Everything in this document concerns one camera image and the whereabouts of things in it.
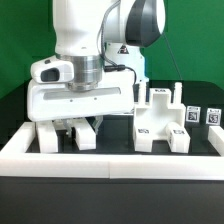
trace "white border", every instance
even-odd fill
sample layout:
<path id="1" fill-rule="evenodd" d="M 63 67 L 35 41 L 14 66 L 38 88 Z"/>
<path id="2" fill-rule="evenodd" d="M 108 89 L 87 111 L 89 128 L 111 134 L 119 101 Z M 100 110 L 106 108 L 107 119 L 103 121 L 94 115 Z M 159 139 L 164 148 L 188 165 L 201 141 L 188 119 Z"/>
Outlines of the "white border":
<path id="1" fill-rule="evenodd" d="M 24 153 L 15 147 L 32 142 L 33 134 L 21 133 L 35 125 L 23 127 L 0 152 L 0 176 L 224 180 L 224 157 Z"/>

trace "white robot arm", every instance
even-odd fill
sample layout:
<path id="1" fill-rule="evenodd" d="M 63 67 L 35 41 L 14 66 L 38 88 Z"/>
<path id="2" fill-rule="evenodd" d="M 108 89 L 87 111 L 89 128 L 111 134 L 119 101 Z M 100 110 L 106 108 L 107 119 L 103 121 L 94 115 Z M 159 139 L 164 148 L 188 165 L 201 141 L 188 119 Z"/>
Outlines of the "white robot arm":
<path id="1" fill-rule="evenodd" d="M 133 72 L 105 73 L 105 61 L 115 69 L 116 64 L 105 56 L 104 44 L 151 45 L 164 29 L 163 0 L 53 0 L 53 21 L 56 55 L 31 67 L 28 117 L 40 121 L 131 110 Z"/>

